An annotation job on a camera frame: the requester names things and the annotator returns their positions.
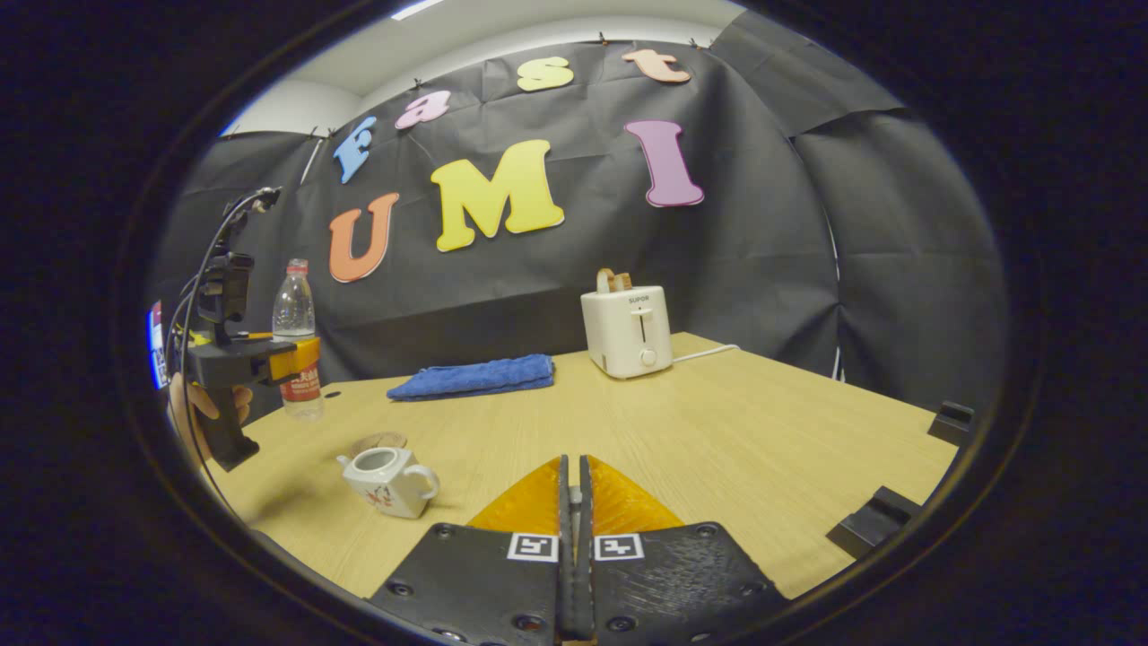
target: ceiling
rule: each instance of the ceiling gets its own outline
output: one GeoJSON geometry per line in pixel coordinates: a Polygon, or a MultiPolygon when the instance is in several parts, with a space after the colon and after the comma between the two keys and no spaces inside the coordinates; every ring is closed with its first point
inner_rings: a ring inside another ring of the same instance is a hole
{"type": "MultiPolygon", "coordinates": [[[[580,38],[591,40],[603,31],[608,39],[611,16],[626,17],[631,28],[636,20],[650,17],[660,18],[651,21],[651,25],[677,21],[705,25],[712,33],[724,29],[743,10],[728,0],[444,0],[402,21],[390,20],[389,14],[382,16],[287,78],[323,83],[365,96],[395,78],[409,77],[410,70],[428,61],[479,41],[498,42],[505,48],[507,42],[499,42],[499,36],[514,38],[510,32],[536,25],[576,24],[580,38]],[[582,37],[581,30],[589,23],[573,20],[588,17],[600,17],[603,24],[587,29],[582,37]]],[[[521,48],[532,46],[535,44],[523,42],[521,48]]]]}

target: wooden table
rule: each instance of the wooden table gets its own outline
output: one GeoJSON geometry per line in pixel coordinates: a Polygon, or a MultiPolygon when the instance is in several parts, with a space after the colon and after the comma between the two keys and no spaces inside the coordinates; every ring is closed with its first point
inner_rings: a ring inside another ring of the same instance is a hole
{"type": "MultiPolygon", "coordinates": [[[[673,336],[674,356],[719,344],[673,336]]],[[[825,538],[885,485],[924,503],[955,447],[926,435],[933,414],[731,350],[630,381],[585,352],[554,357],[548,389],[394,403],[405,378],[324,387],[315,423],[282,411],[247,427],[262,450],[223,473],[235,512],[324,577],[370,597],[433,523],[465,524],[519,478],[563,453],[595,456],[685,523],[723,524],[796,597],[852,559],[825,538]],[[379,431],[400,431],[442,491],[421,519],[383,516],[342,480],[335,457],[379,431]]]]}

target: hand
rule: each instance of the hand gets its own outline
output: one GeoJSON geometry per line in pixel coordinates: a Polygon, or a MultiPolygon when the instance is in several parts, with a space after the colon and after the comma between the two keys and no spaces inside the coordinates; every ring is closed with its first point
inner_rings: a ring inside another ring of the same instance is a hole
{"type": "MultiPolygon", "coordinates": [[[[235,412],[239,414],[239,423],[242,425],[247,417],[251,414],[251,398],[255,394],[251,389],[247,387],[235,387],[232,389],[235,394],[235,412]]],[[[168,388],[168,397],[171,400],[171,414],[174,419],[176,429],[179,433],[179,439],[184,442],[184,446],[187,447],[188,454],[194,459],[195,445],[192,444],[192,430],[187,428],[187,403],[184,402],[184,375],[176,373],[171,378],[171,386],[168,388]]],[[[216,405],[208,398],[207,391],[202,387],[195,384],[188,384],[187,387],[187,399],[192,402],[192,406],[197,408],[201,413],[207,415],[211,420],[219,418],[219,410],[216,405]]],[[[200,445],[200,452],[203,453],[203,459],[207,460],[211,458],[211,450],[208,449],[208,443],[203,439],[203,429],[200,428],[200,421],[196,415],[192,415],[192,423],[194,426],[194,437],[195,442],[200,445]]]]}

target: bottle label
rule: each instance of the bottle label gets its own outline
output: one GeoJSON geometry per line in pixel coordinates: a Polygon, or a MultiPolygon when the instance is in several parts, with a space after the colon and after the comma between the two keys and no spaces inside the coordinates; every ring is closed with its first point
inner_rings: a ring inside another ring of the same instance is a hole
{"type": "Polygon", "coordinates": [[[310,402],[319,397],[319,363],[308,366],[300,372],[298,378],[279,384],[279,392],[284,396],[284,402],[310,402]]]}

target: blue letter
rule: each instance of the blue letter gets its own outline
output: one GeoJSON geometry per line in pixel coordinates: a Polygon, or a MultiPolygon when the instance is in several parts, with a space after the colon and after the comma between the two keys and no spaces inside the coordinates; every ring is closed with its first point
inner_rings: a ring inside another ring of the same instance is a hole
{"type": "Polygon", "coordinates": [[[371,154],[366,151],[366,147],[371,145],[371,131],[367,129],[374,125],[374,122],[375,118],[373,116],[363,119],[363,123],[352,130],[350,135],[335,148],[335,158],[343,165],[343,184],[347,184],[347,180],[355,174],[358,166],[363,165],[363,162],[366,161],[366,156],[371,154]]]}

